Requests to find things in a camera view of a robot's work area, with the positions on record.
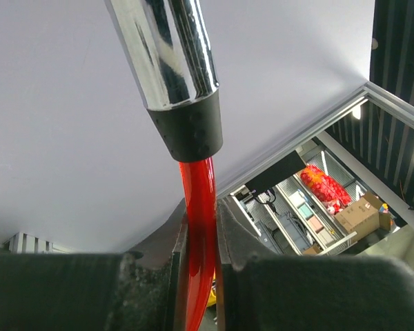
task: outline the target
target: red tube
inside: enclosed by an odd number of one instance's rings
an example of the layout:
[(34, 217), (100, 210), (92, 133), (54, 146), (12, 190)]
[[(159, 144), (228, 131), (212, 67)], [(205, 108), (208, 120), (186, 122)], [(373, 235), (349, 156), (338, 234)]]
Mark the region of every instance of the red tube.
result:
[(188, 215), (188, 299), (186, 330), (197, 331), (215, 271), (216, 191), (212, 158), (180, 163)]

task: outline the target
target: yellow object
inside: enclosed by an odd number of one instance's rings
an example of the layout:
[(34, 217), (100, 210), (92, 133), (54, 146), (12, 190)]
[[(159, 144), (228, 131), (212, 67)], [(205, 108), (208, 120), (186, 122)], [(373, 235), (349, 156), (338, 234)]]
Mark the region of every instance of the yellow object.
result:
[(210, 296), (208, 297), (207, 307), (211, 307), (212, 305), (216, 304), (216, 289), (211, 288)]

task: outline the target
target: dark ceiling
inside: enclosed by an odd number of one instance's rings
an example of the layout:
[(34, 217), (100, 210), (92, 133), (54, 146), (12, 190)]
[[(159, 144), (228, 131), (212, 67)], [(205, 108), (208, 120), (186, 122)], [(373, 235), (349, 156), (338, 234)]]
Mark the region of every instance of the dark ceiling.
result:
[[(414, 0), (376, 0), (370, 80), (414, 106)], [(371, 102), (327, 132), (414, 209), (414, 130)]]

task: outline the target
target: red patterned fabric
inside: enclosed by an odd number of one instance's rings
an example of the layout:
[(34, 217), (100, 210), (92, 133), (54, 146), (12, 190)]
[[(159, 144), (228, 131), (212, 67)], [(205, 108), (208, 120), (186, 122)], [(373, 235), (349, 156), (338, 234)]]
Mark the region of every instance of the red patterned fabric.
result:
[(342, 205), (348, 205), (351, 202), (351, 198), (345, 189), (334, 178), (327, 176), (315, 165), (309, 164), (302, 170), (301, 180), (322, 202), (339, 200)]

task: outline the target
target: chrome cylinder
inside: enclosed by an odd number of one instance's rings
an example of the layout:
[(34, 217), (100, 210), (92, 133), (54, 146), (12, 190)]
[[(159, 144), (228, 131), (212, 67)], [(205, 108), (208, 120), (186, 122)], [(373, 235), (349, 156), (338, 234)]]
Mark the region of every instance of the chrome cylinder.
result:
[(198, 0), (105, 0), (148, 110), (197, 103), (219, 87)]

